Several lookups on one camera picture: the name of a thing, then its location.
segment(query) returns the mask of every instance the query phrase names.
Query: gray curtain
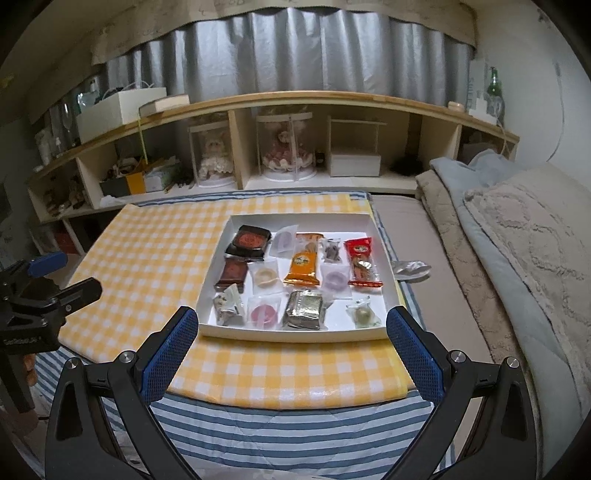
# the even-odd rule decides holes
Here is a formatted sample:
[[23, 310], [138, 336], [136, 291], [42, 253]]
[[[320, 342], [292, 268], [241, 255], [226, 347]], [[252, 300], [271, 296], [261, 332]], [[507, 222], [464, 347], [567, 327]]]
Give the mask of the gray curtain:
[[[191, 102], [277, 90], [347, 90], [466, 103], [473, 49], [422, 25], [338, 9], [266, 9], [197, 22], [110, 60], [101, 92], [141, 80]], [[64, 98], [74, 101], [89, 82]], [[54, 132], [59, 106], [50, 109]]]

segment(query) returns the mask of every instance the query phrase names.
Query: white box tray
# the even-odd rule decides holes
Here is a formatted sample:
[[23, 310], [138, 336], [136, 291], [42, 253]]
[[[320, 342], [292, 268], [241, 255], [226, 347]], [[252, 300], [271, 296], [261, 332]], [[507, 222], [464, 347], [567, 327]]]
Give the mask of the white box tray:
[[[380, 280], [384, 283], [382, 288], [360, 289], [353, 287], [353, 300], [335, 300], [326, 310], [324, 325], [326, 330], [258, 330], [247, 326], [218, 326], [216, 324], [213, 298], [217, 294], [214, 285], [220, 278], [224, 266], [225, 249], [241, 225], [252, 225], [266, 228], [273, 236], [276, 231], [288, 226], [298, 225], [298, 232], [322, 233], [327, 238], [340, 238], [348, 240], [353, 238], [371, 237], [372, 256], [376, 264]], [[341, 246], [341, 258], [348, 265], [348, 259], [344, 246]], [[279, 274], [284, 278], [289, 270], [291, 256], [278, 257]], [[319, 252], [317, 276], [320, 275], [320, 263], [322, 253]], [[287, 304], [289, 288], [281, 294], [282, 302], [279, 311], [279, 319]], [[371, 308], [379, 317], [382, 325], [379, 327], [356, 329], [353, 320], [346, 313], [346, 305], [363, 296], [370, 295]], [[252, 278], [250, 273], [246, 276], [244, 293], [241, 295], [245, 305], [252, 297]], [[390, 261], [384, 248], [384, 244], [372, 218], [364, 213], [288, 213], [269, 215], [233, 215], [229, 218], [222, 236], [220, 237], [212, 262], [207, 271], [203, 288], [199, 294], [196, 312], [199, 318], [199, 332], [202, 335], [231, 338], [239, 340], [261, 340], [267, 342], [357, 342], [360, 340], [375, 340], [387, 338], [386, 314], [388, 311], [400, 305], [396, 288], [396, 280], [392, 273]]]

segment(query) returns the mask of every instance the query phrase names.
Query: cardboard box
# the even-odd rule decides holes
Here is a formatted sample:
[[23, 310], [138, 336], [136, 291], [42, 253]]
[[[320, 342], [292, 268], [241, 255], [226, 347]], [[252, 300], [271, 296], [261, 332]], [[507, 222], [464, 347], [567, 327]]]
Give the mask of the cardboard box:
[[83, 144], [121, 125], [139, 119], [139, 107], [166, 97], [166, 88], [137, 88], [118, 92], [88, 107], [76, 117], [80, 142]]
[[[327, 238], [340, 238], [348, 240], [353, 238], [372, 238], [372, 257], [380, 280], [384, 283], [382, 288], [353, 288], [353, 300], [370, 295], [371, 308], [381, 321], [381, 326], [356, 329], [351, 317], [346, 313], [346, 305], [353, 300], [335, 300], [326, 310], [324, 325], [326, 330], [258, 330], [247, 326], [219, 326], [216, 324], [213, 298], [218, 292], [215, 284], [219, 280], [224, 266], [224, 251], [241, 225], [252, 225], [266, 228], [273, 235], [288, 225], [298, 225], [299, 232], [318, 232]], [[341, 245], [341, 258], [345, 265], [349, 265], [345, 247]], [[287, 274], [291, 255], [277, 258], [279, 275], [284, 278]], [[316, 268], [317, 277], [322, 279], [320, 267]], [[362, 340], [375, 340], [387, 338], [386, 315], [389, 310], [400, 305], [396, 280], [388, 259], [388, 254], [378, 232], [378, 228], [370, 215], [365, 213], [274, 213], [267, 215], [233, 215], [229, 218], [199, 293], [199, 299], [195, 311], [199, 319], [200, 335], [231, 338], [239, 340], [259, 340], [266, 342], [359, 342]], [[279, 294], [281, 296], [281, 308], [279, 320], [283, 316], [288, 299], [288, 288]], [[252, 277], [246, 275], [244, 293], [241, 294], [245, 307], [248, 299], [253, 296]]]
[[132, 173], [128, 173], [117, 179], [102, 181], [100, 183], [100, 189], [103, 191], [103, 195], [127, 197], [127, 195], [146, 193], [144, 169], [144, 162], [140, 162]]

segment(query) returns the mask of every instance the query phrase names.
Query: yellow checkered cloth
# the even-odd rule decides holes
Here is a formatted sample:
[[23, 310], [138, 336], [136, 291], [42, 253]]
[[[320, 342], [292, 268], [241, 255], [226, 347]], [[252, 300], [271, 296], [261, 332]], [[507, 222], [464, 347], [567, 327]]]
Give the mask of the yellow checkered cloth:
[[[102, 297], [68, 317], [60, 342], [95, 362], [137, 350], [179, 306], [196, 305], [230, 215], [302, 212], [371, 209], [348, 194], [125, 206], [72, 278], [97, 278]], [[400, 290], [399, 298], [404, 303]], [[403, 398], [411, 384], [388, 340], [286, 344], [200, 335], [169, 390], [242, 407], [328, 408]]]

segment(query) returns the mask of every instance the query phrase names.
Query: clear acrylic case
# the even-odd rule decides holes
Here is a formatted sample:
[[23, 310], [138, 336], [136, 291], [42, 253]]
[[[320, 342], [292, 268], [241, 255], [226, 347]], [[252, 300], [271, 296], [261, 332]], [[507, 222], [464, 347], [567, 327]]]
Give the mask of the clear acrylic case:
[[221, 187], [235, 181], [228, 120], [188, 128], [195, 181], [202, 187]]
[[275, 181], [305, 180], [316, 174], [311, 119], [311, 112], [257, 116], [261, 174]]

